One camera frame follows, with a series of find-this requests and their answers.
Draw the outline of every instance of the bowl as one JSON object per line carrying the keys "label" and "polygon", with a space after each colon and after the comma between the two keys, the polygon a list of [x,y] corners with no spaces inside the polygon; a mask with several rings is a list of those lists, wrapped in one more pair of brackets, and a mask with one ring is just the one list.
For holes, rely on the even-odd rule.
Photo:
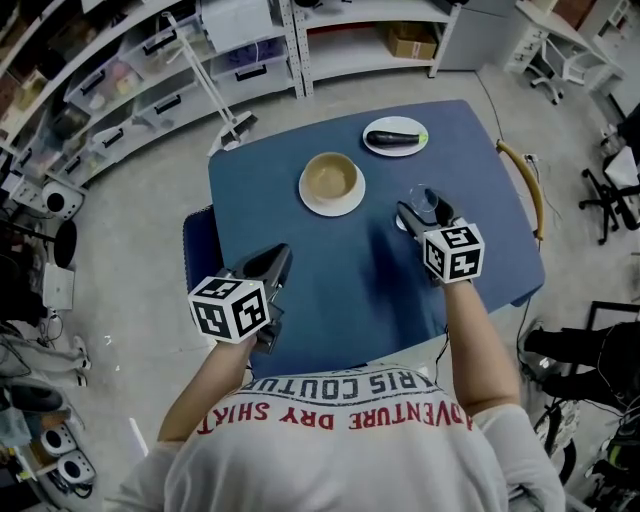
{"label": "bowl", "polygon": [[356,165],[340,153],[321,153],[304,168],[304,183],[314,198],[328,203],[347,197],[358,179]]}

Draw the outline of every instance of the blue table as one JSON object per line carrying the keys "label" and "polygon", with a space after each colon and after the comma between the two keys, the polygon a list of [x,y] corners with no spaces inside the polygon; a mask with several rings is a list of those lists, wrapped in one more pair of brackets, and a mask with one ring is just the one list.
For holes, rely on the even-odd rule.
{"label": "blue table", "polygon": [[[371,153],[362,131],[389,115],[417,119],[429,143],[413,156]],[[309,211],[298,180],[318,153],[337,151],[362,170],[367,191],[338,218]],[[443,333],[442,290],[432,288],[419,246],[397,229],[398,200],[425,183],[452,202],[484,237],[474,281],[489,311],[520,305],[544,283],[531,228],[492,141],[469,105],[445,101],[317,123],[217,153],[211,195],[226,264],[285,242],[293,266],[277,304],[283,330],[271,356],[252,356],[256,377],[349,368]]]}

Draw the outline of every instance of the white container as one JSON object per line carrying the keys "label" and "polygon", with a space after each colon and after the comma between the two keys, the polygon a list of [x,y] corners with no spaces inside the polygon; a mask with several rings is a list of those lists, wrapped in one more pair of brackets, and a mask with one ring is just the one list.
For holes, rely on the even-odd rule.
{"label": "white container", "polygon": [[[127,62],[144,79],[171,76],[187,67],[189,63],[183,54],[178,55],[182,45],[176,30],[169,27],[156,32],[157,20],[150,20],[142,31],[128,32],[120,47],[122,60]],[[209,44],[197,15],[178,22],[178,29],[202,61],[215,54]]]}
{"label": "white container", "polygon": [[283,91],[293,85],[285,57],[245,66],[212,78],[228,105]]}
{"label": "white container", "polygon": [[125,103],[102,118],[87,134],[87,143],[104,158],[118,161],[122,158],[123,148],[131,137],[131,119],[133,103]]}
{"label": "white container", "polygon": [[89,115],[101,114],[141,84],[140,75],[118,53],[98,68],[86,64],[71,77],[64,100]]}
{"label": "white container", "polygon": [[68,162],[58,171],[58,175],[66,181],[80,186],[100,171],[106,158],[88,145],[72,155]]}
{"label": "white container", "polygon": [[232,73],[245,73],[258,69],[262,64],[272,64],[287,58],[286,43],[283,37],[274,37],[259,43],[246,45],[233,51],[218,55],[209,66],[212,78]]}
{"label": "white container", "polygon": [[35,178],[42,178],[62,156],[62,141],[47,127],[49,116],[47,113],[40,117],[35,128],[25,128],[18,150],[20,154],[11,162],[11,170],[27,174]]}
{"label": "white container", "polygon": [[136,98],[135,116],[162,131],[170,131],[214,111],[193,72],[165,80]]}
{"label": "white container", "polygon": [[268,0],[200,0],[200,14],[219,53],[273,33]]}

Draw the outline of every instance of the black object on shelf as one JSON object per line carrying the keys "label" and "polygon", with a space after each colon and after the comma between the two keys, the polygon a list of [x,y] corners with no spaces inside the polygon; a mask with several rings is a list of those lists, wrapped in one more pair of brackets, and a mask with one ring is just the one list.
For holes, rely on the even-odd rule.
{"label": "black object on shelf", "polygon": [[64,399],[55,389],[14,385],[9,388],[11,403],[16,409],[25,412],[52,412],[62,407]]}
{"label": "black object on shelf", "polygon": [[64,221],[56,233],[55,238],[37,233],[32,229],[13,224],[6,220],[0,220],[0,226],[12,229],[18,233],[33,236],[39,238],[45,242],[49,242],[53,245],[53,257],[56,265],[62,268],[67,268],[73,259],[73,254],[76,252],[76,242],[78,241],[78,230],[76,225],[71,220]]}
{"label": "black object on shelf", "polygon": [[38,62],[38,71],[42,73],[47,80],[51,81],[62,69],[67,65],[67,61],[57,51],[47,48],[44,50],[40,62]]}

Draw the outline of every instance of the white saucer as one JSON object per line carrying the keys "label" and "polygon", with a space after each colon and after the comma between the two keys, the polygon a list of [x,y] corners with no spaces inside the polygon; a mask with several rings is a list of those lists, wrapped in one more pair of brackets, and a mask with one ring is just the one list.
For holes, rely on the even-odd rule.
{"label": "white saucer", "polygon": [[358,178],[356,180],[356,186],[350,195],[343,198],[336,204],[326,204],[318,201],[307,189],[306,184],[302,180],[300,175],[300,181],[298,182],[298,191],[300,192],[300,199],[302,202],[314,213],[322,215],[324,217],[339,217],[340,215],[346,215],[347,213],[355,210],[364,198],[364,191],[366,189],[366,183],[364,181],[364,175],[362,171],[356,166],[358,171]]}
{"label": "white saucer", "polygon": [[[384,132],[396,132],[396,133],[407,133],[411,135],[415,135],[418,133],[426,133],[427,140],[421,142],[419,144],[414,144],[413,146],[398,146],[391,148],[378,148],[376,146],[372,146],[367,142],[367,133],[373,130],[382,130]],[[382,117],[380,119],[376,119],[373,123],[370,123],[364,131],[362,132],[362,140],[364,141],[364,145],[367,146],[374,153],[378,153],[379,155],[391,156],[391,157],[401,157],[401,156],[409,156],[417,153],[421,149],[423,149],[427,142],[429,142],[429,132],[424,127],[422,123],[419,123],[415,119],[410,119],[408,117]]]}

